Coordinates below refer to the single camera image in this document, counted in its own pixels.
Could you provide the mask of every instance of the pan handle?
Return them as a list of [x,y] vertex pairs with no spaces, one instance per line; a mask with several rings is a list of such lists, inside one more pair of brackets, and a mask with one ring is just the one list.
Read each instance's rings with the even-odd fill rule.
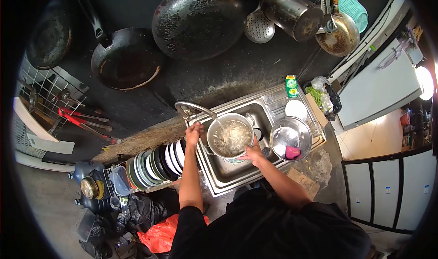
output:
[[90,21],[94,29],[94,35],[97,41],[104,47],[107,48],[112,42],[108,39],[107,32],[102,27],[101,21],[91,5],[90,0],[78,0],[79,5],[85,13],[85,16]]

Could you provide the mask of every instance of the sink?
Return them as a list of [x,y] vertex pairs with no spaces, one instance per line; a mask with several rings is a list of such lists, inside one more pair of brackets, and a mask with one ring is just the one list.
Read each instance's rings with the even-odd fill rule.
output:
[[[315,121],[315,116],[301,88],[299,88],[298,99],[304,103],[308,110],[308,122]],[[248,114],[255,122],[254,127],[259,128],[263,134],[259,144],[260,148],[264,149],[265,147],[270,147],[269,134],[272,126],[277,120],[286,115],[284,109],[289,100],[284,85],[279,85],[224,103],[211,110],[218,116],[227,113],[237,113],[243,116]],[[213,120],[204,113],[192,114],[189,116],[189,120],[186,121],[186,126],[189,127],[196,121],[204,125],[205,132],[213,122]],[[314,138],[312,141],[312,149],[322,144],[325,139],[324,134]],[[247,185],[263,177],[260,170],[253,166],[250,160],[246,160],[242,163],[230,163],[221,157],[210,155],[210,151],[208,148],[205,148],[205,145],[207,145],[207,138],[203,136],[197,144],[196,156],[213,197],[220,196],[239,186]],[[286,172],[291,167],[291,163],[279,159],[272,150],[270,150],[267,159],[280,171]]]
[[[233,110],[233,113],[241,114],[243,116],[249,115],[255,121],[254,128],[259,128],[262,132],[263,138],[259,141],[260,148],[263,149],[264,147],[269,147],[269,133],[271,132],[272,125],[269,122],[268,116],[262,105],[256,101],[251,102],[248,105]],[[204,125],[205,131],[207,131],[212,123],[212,119],[209,118],[200,122]],[[203,145],[207,144],[206,136],[201,138],[201,142]],[[211,163],[211,168],[216,177],[215,179],[218,181],[218,185],[226,185],[241,177],[245,177],[248,174],[258,171],[258,169],[252,165],[251,161],[234,164],[217,156],[207,154],[207,158],[207,161]],[[267,158],[271,162],[279,160],[272,150]]]

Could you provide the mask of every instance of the faucet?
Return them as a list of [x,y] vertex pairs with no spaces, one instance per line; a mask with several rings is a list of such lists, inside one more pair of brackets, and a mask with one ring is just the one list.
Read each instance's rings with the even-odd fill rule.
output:
[[210,116],[213,120],[218,118],[218,116],[215,112],[213,112],[210,109],[204,108],[203,106],[200,106],[200,105],[195,104],[195,103],[190,102],[190,101],[177,101],[177,102],[175,102],[175,108],[183,116],[183,119],[185,119],[185,120],[189,120],[189,114],[187,114],[183,110],[182,106],[192,107],[192,108],[197,109],[201,112],[204,112],[205,114]]

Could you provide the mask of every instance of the skimmer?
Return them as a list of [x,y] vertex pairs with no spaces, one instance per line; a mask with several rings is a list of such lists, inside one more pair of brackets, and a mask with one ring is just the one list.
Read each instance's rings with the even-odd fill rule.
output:
[[266,19],[260,7],[261,1],[257,9],[248,15],[245,35],[252,42],[267,43],[274,37],[275,25],[272,21]]

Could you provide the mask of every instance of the plastic strainer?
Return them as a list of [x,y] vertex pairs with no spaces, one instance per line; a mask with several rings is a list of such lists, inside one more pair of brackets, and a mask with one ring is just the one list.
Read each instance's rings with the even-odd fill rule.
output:
[[354,20],[360,33],[365,31],[368,25],[368,13],[358,0],[339,0],[339,10]]

